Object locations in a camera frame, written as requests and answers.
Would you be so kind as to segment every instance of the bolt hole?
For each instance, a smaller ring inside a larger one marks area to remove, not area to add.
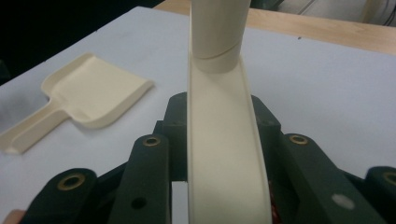
[[[146,147],[154,147],[157,146],[158,144],[160,144],[161,140],[157,137],[150,137],[145,139],[145,141],[143,142],[143,145],[145,145]]]
[[[70,190],[78,188],[85,181],[85,175],[77,173],[65,176],[58,183],[59,190]]]
[[[386,172],[384,173],[384,178],[388,181],[391,185],[396,186],[396,173],[393,172]]]
[[[71,186],[76,185],[78,183],[78,181],[79,181],[79,178],[76,176],[73,176],[73,177],[66,179],[66,181],[64,181],[64,185],[67,187],[71,187]]]
[[[306,144],[308,144],[308,139],[306,139],[304,136],[297,135],[297,134],[292,135],[292,136],[289,138],[289,140],[290,140],[292,143],[297,144],[297,145],[306,145]]]
[[[131,206],[134,210],[139,210],[142,209],[143,207],[146,206],[148,202],[146,201],[145,198],[135,198],[132,203]]]

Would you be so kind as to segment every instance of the round hole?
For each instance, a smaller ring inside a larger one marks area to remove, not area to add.
[[[78,188],[85,181],[85,175],[77,173],[65,176],[58,183],[59,190],[70,190]]]
[[[344,194],[332,195],[332,201],[346,210],[353,210],[355,208],[355,203]]]
[[[158,137],[149,137],[145,139],[143,145],[145,145],[146,147],[155,147],[160,144],[160,142],[161,140]]]
[[[304,146],[304,145],[308,144],[308,139],[306,139],[304,136],[297,135],[297,134],[290,136],[289,140],[292,143],[297,144],[297,145]]]
[[[384,173],[384,178],[386,181],[388,181],[388,183],[390,183],[391,185],[396,186],[396,173],[394,172],[386,172]]]
[[[78,181],[79,181],[79,178],[76,176],[73,176],[69,179],[66,179],[66,181],[64,181],[64,185],[67,187],[71,187],[71,186],[76,185],[78,183]]]
[[[148,202],[146,201],[145,198],[135,198],[132,203],[131,206],[134,210],[139,210],[142,209],[143,207],[146,206]]]

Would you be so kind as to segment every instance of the white table surface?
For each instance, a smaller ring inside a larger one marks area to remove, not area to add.
[[[60,172],[88,168],[99,176],[126,162],[169,98],[187,90],[188,39],[188,17],[137,7],[1,86],[0,133],[44,106],[44,78],[86,52],[155,82],[111,126],[90,130],[67,120],[23,155],[0,154],[0,220],[26,209]],[[254,29],[246,29],[241,53],[252,94],[284,133],[313,138],[354,175],[396,167],[395,56]],[[186,223],[186,188],[176,188],[174,223]]]

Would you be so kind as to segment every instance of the dustpan scoop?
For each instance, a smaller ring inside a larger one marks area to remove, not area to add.
[[[65,119],[103,128],[118,119],[153,82],[84,54],[47,77],[41,89],[49,102],[1,133],[0,149],[21,154]]]

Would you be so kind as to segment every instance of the cream plastic pipe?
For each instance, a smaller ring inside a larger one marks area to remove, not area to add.
[[[250,0],[192,0],[192,55],[199,69],[224,73],[239,60]]]

